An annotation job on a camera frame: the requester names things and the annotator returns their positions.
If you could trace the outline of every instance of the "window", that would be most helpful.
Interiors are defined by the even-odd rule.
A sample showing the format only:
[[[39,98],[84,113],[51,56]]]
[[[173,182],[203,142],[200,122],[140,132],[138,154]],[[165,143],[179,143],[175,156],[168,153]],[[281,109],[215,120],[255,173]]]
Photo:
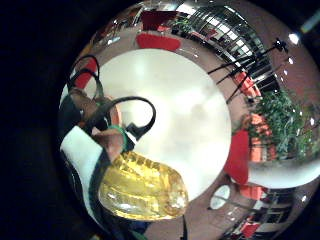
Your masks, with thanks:
[[[248,51],[249,51],[249,48],[248,48],[246,45],[244,45],[244,46],[242,47],[242,51],[243,51],[243,52],[248,52]]]
[[[231,38],[231,40],[235,40],[238,36],[236,34],[234,34],[234,32],[230,31],[228,33],[228,36]]]
[[[237,41],[237,45],[238,45],[238,46],[242,46],[243,44],[244,44],[244,42],[243,42],[242,40],[238,40],[238,41]]]
[[[219,23],[219,21],[218,21],[217,19],[215,19],[215,18],[212,18],[212,19],[210,20],[210,23],[211,23],[212,25],[214,25],[214,26],[217,26],[218,23]]]
[[[226,25],[223,25],[223,24],[221,24],[221,26],[219,28],[224,33],[227,33],[230,30],[230,28],[228,28]]]

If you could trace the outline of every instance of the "black bag strap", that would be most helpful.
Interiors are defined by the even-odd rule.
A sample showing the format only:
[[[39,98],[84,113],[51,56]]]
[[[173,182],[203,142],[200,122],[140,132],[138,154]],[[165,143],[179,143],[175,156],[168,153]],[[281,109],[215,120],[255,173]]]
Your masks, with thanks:
[[[187,227],[187,221],[185,215],[182,216],[183,220],[183,236],[180,238],[180,240],[188,240],[188,227]]]
[[[87,134],[90,134],[93,127],[95,127],[104,118],[105,114],[109,112],[112,107],[122,102],[136,101],[136,100],[146,102],[152,108],[152,118],[150,119],[148,124],[142,127],[138,127],[134,123],[130,123],[126,128],[126,131],[132,134],[135,137],[135,139],[138,141],[145,133],[147,133],[152,128],[156,120],[156,109],[154,105],[148,99],[143,97],[129,96],[129,97],[117,98],[109,102],[106,102],[105,104],[99,106],[98,110],[87,120],[87,122],[83,127],[83,130]]]

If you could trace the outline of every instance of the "chair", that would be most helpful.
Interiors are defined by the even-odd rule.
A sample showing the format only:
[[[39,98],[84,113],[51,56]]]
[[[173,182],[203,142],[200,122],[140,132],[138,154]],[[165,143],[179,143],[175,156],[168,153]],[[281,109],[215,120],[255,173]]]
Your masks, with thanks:
[[[136,37],[140,48],[156,48],[167,51],[175,51],[180,47],[180,41],[175,38],[156,36],[148,33],[141,33]]]
[[[158,31],[159,26],[173,19],[177,15],[176,11],[143,11],[141,13],[142,30],[143,31]]]
[[[238,184],[248,182],[249,134],[245,130],[238,131],[231,140],[230,152],[224,171]]]

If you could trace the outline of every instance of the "restaurant table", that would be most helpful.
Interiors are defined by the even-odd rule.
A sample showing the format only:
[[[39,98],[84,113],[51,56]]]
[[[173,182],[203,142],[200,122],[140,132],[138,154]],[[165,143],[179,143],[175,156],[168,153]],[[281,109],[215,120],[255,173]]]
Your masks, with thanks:
[[[189,200],[214,182],[228,157],[231,121],[222,93],[202,68],[169,51],[140,49],[105,63],[101,81],[106,95],[141,96],[155,105],[155,124],[134,151],[176,169]],[[93,95],[94,81],[86,91]],[[144,125],[152,116],[143,102],[119,107],[126,125]]]

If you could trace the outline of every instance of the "table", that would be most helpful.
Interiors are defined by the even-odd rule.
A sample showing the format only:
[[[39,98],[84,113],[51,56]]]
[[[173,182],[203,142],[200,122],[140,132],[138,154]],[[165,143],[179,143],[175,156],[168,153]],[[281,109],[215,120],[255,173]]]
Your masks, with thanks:
[[[139,49],[104,64],[101,81],[107,95],[141,96],[155,105],[156,122],[135,151],[176,169],[189,200],[214,182],[229,153],[231,121],[224,97],[202,68],[169,51]],[[94,90],[90,81],[88,95]],[[119,106],[125,124],[143,125],[152,115],[141,102]]]

